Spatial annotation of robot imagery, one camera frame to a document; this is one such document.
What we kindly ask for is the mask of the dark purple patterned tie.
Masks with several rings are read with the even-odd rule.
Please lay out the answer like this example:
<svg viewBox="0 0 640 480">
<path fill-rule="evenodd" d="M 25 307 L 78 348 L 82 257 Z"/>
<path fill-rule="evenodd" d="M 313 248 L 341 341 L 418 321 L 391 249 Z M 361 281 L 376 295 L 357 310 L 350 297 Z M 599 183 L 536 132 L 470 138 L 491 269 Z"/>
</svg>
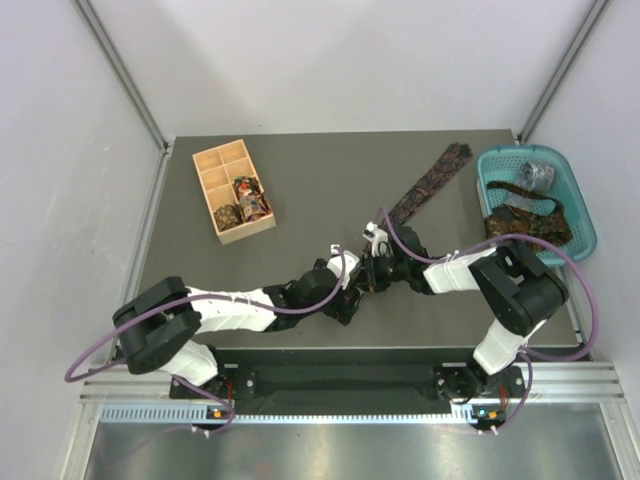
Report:
<svg viewBox="0 0 640 480">
<path fill-rule="evenodd" d="M 473 159 L 468 144 L 450 144 L 389 212 L 394 227 L 403 226 Z"/>
</svg>

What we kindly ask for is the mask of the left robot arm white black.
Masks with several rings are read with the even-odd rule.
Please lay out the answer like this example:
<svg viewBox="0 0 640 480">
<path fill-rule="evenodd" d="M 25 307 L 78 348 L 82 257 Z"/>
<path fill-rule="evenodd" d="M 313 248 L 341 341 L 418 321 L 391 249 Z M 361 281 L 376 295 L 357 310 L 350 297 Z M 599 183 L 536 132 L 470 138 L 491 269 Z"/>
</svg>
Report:
<svg viewBox="0 0 640 480">
<path fill-rule="evenodd" d="M 227 374 L 215 348 L 193 340 L 226 331 L 255 333 L 292 329 L 322 313 L 349 323 L 361 298 L 355 286 L 360 260 L 351 252 L 318 259 L 299 279 L 246 292 L 213 292 L 167 277 L 113 315 L 116 328 L 143 320 L 118 334 L 128 371 L 177 375 L 205 396 L 226 387 Z"/>
</svg>

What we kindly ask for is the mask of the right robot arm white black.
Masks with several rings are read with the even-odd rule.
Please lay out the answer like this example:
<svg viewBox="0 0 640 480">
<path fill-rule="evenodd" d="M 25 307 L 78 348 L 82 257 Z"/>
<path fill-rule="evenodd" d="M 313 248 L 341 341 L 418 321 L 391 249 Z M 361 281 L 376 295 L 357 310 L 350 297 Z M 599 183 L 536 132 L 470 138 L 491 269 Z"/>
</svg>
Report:
<svg viewBox="0 0 640 480">
<path fill-rule="evenodd" d="M 465 255 L 427 256 L 409 227 L 395 235 L 370 222 L 362 256 L 364 288 L 371 293 L 405 282 L 425 295 L 480 292 L 494 320 L 462 371 L 459 397 L 487 396 L 504 380 L 503 372 L 536 333 L 569 299 L 566 285 L 520 241 L 507 241 Z"/>
</svg>

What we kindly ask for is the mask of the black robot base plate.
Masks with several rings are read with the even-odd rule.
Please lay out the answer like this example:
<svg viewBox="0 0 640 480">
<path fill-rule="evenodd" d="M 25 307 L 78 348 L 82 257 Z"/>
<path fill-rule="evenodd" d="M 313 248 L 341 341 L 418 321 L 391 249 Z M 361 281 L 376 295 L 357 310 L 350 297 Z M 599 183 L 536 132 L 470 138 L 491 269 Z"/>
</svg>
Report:
<svg viewBox="0 0 640 480">
<path fill-rule="evenodd" d="M 197 391 L 173 381 L 175 400 L 232 401 L 245 415 L 443 413 L 460 403 L 503 404 L 522 396 L 524 369 L 508 367 L 495 387 L 459 397 L 468 348 L 265 349 L 217 352 L 225 377 Z"/>
</svg>

